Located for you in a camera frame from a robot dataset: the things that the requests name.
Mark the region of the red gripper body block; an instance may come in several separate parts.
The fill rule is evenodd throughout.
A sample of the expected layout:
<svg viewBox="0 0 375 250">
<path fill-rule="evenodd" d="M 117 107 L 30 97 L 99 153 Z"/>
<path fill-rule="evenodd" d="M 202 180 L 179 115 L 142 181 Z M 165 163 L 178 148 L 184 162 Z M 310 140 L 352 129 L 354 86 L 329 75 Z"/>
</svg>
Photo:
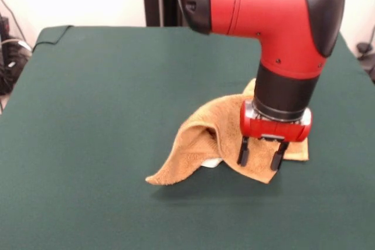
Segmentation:
<svg viewBox="0 0 375 250">
<path fill-rule="evenodd" d="M 294 122 L 280 122 L 266 118 L 245 100 L 240 108 L 240 131 L 243 136 L 284 142 L 302 142 L 310 133 L 312 112 L 307 108 L 302 118 Z"/>
</svg>

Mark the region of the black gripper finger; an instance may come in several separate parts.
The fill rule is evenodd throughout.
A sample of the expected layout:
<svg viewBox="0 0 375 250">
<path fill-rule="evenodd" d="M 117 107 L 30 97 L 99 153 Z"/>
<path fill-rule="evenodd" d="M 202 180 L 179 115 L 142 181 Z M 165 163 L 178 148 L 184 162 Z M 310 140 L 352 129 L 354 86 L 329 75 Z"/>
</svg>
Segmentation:
<svg viewBox="0 0 375 250">
<path fill-rule="evenodd" d="M 274 156 L 273 156 L 273 159 L 272 159 L 272 162 L 271 162 L 270 168 L 271 168 L 272 171 L 277 171 L 280 168 L 281 163 L 282 163 L 283 158 L 284 158 L 284 155 L 285 155 L 285 152 L 288 149 L 288 146 L 289 146 L 288 142 L 281 142 L 280 143 L 279 148 L 274 153 Z"/>
<path fill-rule="evenodd" d="M 240 166 L 245 166 L 248 161 L 248 156 L 249 156 L 248 141 L 249 141 L 249 137 L 243 136 L 238 159 L 237 159 L 237 164 Z"/>
</svg>

